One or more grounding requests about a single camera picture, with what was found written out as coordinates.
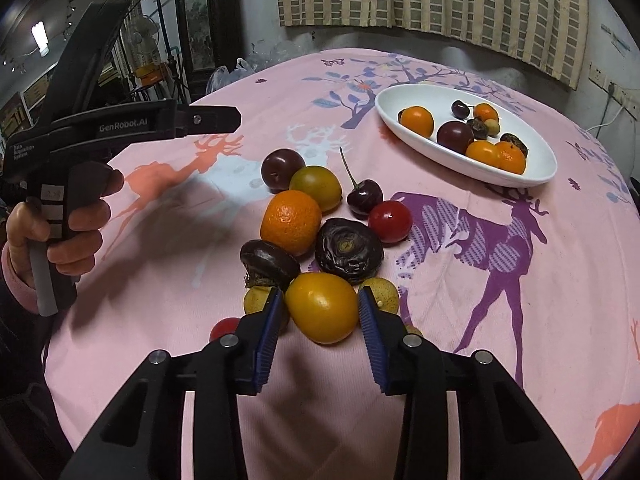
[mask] cherry stem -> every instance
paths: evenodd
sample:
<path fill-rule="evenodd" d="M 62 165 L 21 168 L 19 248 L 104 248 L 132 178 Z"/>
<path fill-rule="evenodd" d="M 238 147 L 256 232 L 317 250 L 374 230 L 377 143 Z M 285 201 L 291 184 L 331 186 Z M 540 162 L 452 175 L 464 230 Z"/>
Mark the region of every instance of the cherry stem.
<path fill-rule="evenodd" d="M 349 178 L 353 183 L 353 189 L 356 189 L 358 187 L 358 183 L 356 182 L 353 175 L 351 174 L 351 171 L 349 171 L 349 167 L 347 166 L 347 160 L 344 158 L 344 152 L 342 151 L 342 147 L 340 147 L 340 156 L 342 157 L 342 162 L 344 163 L 344 169 L 347 170 L 347 174 L 349 175 Z"/>

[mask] pink tablecloth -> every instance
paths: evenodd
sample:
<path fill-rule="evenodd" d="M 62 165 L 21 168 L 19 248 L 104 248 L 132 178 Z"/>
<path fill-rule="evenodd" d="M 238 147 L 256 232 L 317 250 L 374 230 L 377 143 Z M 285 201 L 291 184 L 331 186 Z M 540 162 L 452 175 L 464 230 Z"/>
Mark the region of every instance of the pink tablecloth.
<path fill-rule="evenodd" d="M 558 174 L 509 193 L 412 151 L 372 108 L 377 92 L 403 82 L 512 110 L 549 142 Z M 242 314 L 239 248 L 258 237 L 270 199 L 262 159 L 296 149 L 347 192 L 341 146 L 357 178 L 377 180 L 414 213 L 410 239 L 386 251 L 380 271 L 402 292 L 402 315 L 441 349 L 494 352 L 585 478 L 606 469 L 640 418 L 640 222 L 597 140 L 494 82 L 372 50 L 311 54 L 200 103 L 237 106 L 242 127 L 131 146 L 113 161 L 127 184 L 110 199 L 99 263 L 47 364 L 74 446 L 150 351 L 197 351 L 219 319 Z M 344 204 L 334 214 L 350 218 Z M 325 348 L 291 324 L 264 392 L 239 409 L 252 480 L 392 477 L 402 399 L 380 394 L 359 331 Z M 192 476 L 189 419 L 183 478 Z"/>

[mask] purple deer print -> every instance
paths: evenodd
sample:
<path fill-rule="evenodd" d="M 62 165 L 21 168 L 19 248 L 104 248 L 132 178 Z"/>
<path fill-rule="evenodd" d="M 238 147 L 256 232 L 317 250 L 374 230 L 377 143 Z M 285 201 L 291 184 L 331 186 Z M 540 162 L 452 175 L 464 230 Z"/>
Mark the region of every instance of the purple deer print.
<path fill-rule="evenodd" d="M 516 382 L 522 386 L 522 305 L 520 302 L 520 277 L 529 272 L 533 256 L 531 235 L 543 244 L 546 237 L 533 215 L 543 216 L 540 200 L 532 203 L 527 190 L 504 188 L 491 191 L 511 206 L 511 222 L 496 224 L 469 214 L 451 202 L 435 196 L 414 193 L 396 193 L 393 200 L 404 203 L 414 217 L 409 234 L 411 246 L 397 260 L 398 278 L 411 279 L 413 269 L 424 262 L 428 250 L 434 253 L 456 245 L 460 248 L 455 258 L 469 266 L 489 272 L 482 298 L 474 307 L 466 330 L 454 352 L 467 348 L 476 328 L 486 317 L 489 307 L 504 291 L 511 309 L 511 326 L 516 344 Z M 411 323 L 408 307 L 408 289 L 400 286 L 400 314 L 405 323 Z"/>

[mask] red cherry tomato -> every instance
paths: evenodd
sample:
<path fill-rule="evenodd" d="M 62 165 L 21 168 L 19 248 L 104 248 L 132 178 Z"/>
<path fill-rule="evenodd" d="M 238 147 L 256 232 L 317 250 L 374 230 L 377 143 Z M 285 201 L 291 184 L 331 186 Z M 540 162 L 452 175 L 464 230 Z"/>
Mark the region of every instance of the red cherry tomato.
<path fill-rule="evenodd" d="M 209 342 L 215 341 L 223 335 L 232 334 L 236 331 L 236 328 L 238 328 L 238 323 L 240 323 L 239 317 L 225 317 L 225 319 L 221 319 L 216 323 L 215 327 L 211 329 Z"/>
<path fill-rule="evenodd" d="M 369 227 L 384 244 L 395 244 L 406 238 L 414 220 L 402 202 L 385 200 L 369 213 Z"/>

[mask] human hand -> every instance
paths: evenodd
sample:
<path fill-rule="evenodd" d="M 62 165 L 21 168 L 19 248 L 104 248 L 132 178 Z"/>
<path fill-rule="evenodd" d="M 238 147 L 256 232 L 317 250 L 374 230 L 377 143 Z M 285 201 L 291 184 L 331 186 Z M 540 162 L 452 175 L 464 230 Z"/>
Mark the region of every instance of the human hand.
<path fill-rule="evenodd" d="M 124 177 L 113 170 L 103 196 L 118 192 L 124 185 Z M 104 200 L 81 207 L 69 215 L 69 228 L 78 234 L 63 242 L 52 244 L 47 249 L 47 258 L 61 274 L 80 276 L 94 268 L 95 257 L 102 245 L 102 235 L 98 229 L 106 225 L 111 217 L 111 209 Z M 31 288 L 33 273 L 29 260 L 27 240 L 45 242 L 49 239 L 50 226 L 36 209 L 25 202 L 19 203 L 11 211 L 6 221 L 6 236 L 9 260 L 18 278 Z"/>

